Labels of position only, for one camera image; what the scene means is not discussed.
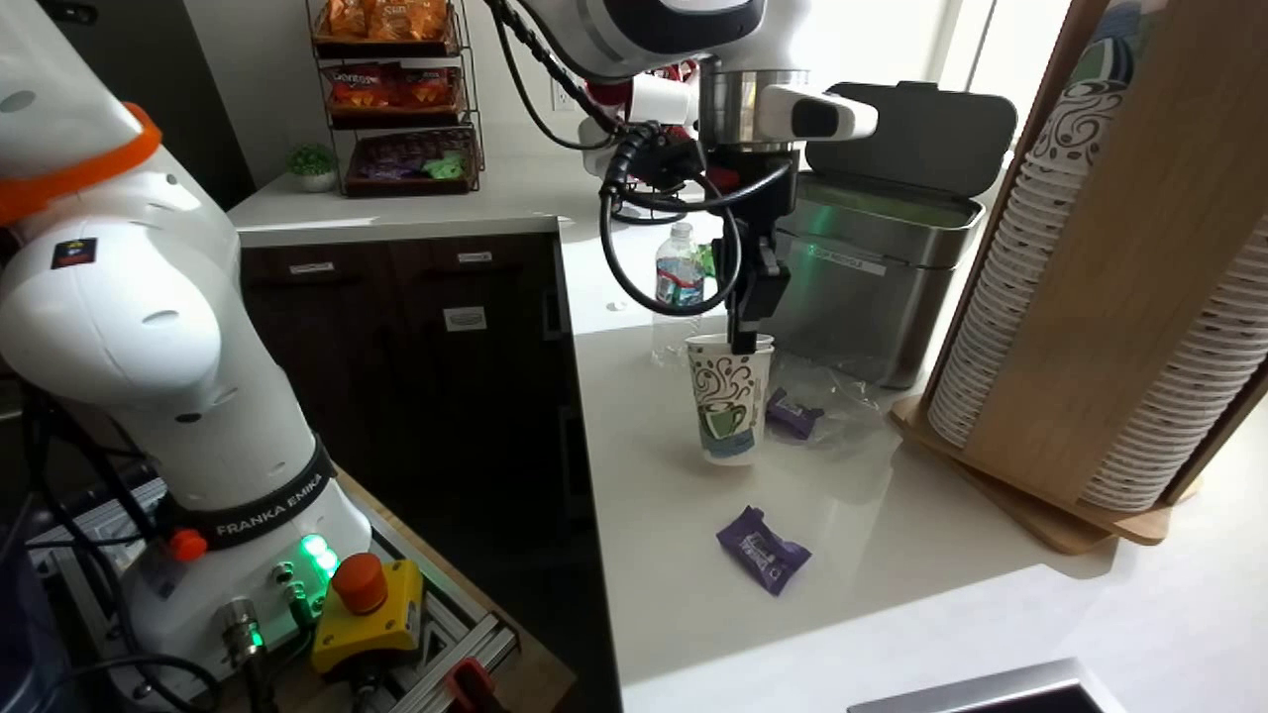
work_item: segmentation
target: blue packet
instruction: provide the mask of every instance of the blue packet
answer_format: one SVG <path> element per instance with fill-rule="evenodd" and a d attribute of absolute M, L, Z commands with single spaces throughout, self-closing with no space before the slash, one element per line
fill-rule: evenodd
<path fill-rule="evenodd" d="M 746 506 L 728 526 L 721 526 L 716 543 L 770 596 L 781 596 L 810 557 L 799 543 L 774 536 L 755 506 Z"/>

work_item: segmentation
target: plastic cup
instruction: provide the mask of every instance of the plastic cup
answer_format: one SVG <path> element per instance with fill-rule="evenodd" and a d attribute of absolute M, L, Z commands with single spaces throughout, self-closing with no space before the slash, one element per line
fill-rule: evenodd
<path fill-rule="evenodd" d="M 755 337 L 755 351 L 734 351 L 724 332 L 685 342 L 693 383 L 699 441 L 704 464 L 753 469 L 765 441 L 765 387 L 778 342 Z"/>

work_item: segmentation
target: white wall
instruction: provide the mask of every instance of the white wall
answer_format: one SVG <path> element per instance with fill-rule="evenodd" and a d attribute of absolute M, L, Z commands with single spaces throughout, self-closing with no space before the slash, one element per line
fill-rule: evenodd
<path fill-rule="evenodd" d="M 487 163 L 506 156 L 564 160 L 564 151 L 526 124 L 482 0 L 458 3 L 473 19 Z M 973 86 L 1028 97 L 1046 57 L 1030 27 L 1050 23 L 1050 7 L 1067 7 L 1067 0 L 1001 3 L 1012 7 L 993 12 L 992 50 L 981 50 L 992 71 L 979 71 Z M 257 184 L 281 174 L 292 145 L 327 140 L 305 19 L 305 7 L 317 7 L 317 0 L 187 0 L 187 7 Z M 992 0 L 821 0 L 821 62 L 814 69 L 814 83 L 944 78 L 944 86 L 956 86 L 973 61 L 985 7 Z M 526 50 L 519 50 L 519 69 L 545 124 L 573 134 L 580 112 L 560 101 L 545 71 L 540 71 Z"/>

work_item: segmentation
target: kitchen counter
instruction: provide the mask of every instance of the kitchen counter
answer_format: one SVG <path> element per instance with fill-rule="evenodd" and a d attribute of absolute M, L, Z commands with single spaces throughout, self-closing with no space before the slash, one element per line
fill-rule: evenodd
<path fill-rule="evenodd" d="M 1039 545 L 868 400 L 840 408 L 825 445 L 774 435 L 753 473 L 714 473 L 693 450 L 680 337 L 716 322 L 652 322 L 609 285 L 594 184 L 573 168 L 552 185 L 512 174 L 473 200 L 374 204 L 273 184 L 232 221 L 250 248 L 560 226 L 625 708 L 840 713 L 1050 659 L 1079 659 L 1141 713 L 1268 708 L 1265 408 L 1154 552 Z M 814 552 L 781 600 L 714 543 L 742 506 Z"/>

